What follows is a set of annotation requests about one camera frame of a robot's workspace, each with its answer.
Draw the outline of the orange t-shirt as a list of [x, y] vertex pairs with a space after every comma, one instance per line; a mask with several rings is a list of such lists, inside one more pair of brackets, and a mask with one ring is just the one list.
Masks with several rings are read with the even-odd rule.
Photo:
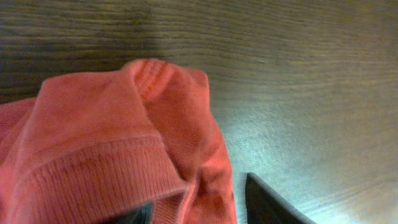
[[1, 222], [236, 223], [208, 77], [156, 59], [49, 78], [1, 105]]

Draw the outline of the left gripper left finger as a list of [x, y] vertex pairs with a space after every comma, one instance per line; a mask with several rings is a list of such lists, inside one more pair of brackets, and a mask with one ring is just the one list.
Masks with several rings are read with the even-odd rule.
[[150, 224], [152, 206], [153, 203], [147, 203], [127, 214], [106, 220], [105, 224]]

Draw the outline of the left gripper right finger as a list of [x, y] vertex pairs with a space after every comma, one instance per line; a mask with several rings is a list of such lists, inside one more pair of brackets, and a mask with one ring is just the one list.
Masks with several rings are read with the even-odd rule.
[[248, 224], [315, 224], [255, 173], [247, 173], [245, 203]]

